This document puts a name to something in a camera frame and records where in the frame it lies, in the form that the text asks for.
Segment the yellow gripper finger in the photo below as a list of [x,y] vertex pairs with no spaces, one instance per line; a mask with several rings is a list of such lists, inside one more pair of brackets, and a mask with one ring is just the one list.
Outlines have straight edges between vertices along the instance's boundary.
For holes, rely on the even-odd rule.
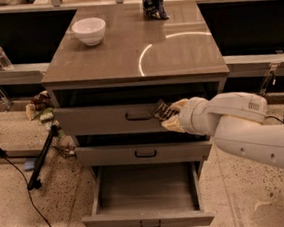
[[173,104],[171,104],[169,107],[170,107],[173,111],[180,112],[180,111],[181,111],[181,108],[185,105],[185,103],[186,103],[187,101],[188,101],[187,98],[183,98],[182,100],[173,102]]
[[177,114],[170,117],[170,119],[163,121],[161,123],[161,126],[163,126],[165,129],[172,131],[172,132],[176,131],[176,132],[179,132],[179,133],[184,133],[184,131],[185,131],[180,126],[179,117],[178,117]]

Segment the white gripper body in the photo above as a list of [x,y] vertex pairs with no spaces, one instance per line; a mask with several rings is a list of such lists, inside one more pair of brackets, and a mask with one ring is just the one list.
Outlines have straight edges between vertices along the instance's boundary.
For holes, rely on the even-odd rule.
[[178,115],[180,127],[192,135],[211,135],[212,129],[206,111],[207,107],[207,99],[193,97],[187,100]]

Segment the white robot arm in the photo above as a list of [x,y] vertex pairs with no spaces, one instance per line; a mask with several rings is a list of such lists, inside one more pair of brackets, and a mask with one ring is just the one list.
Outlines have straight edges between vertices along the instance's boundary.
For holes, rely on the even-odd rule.
[[284,124],[267,125],[266,99],[251,93],[218,94],[174,102],[163,121],[170,131],[208,135],[226,153],[284,169]]

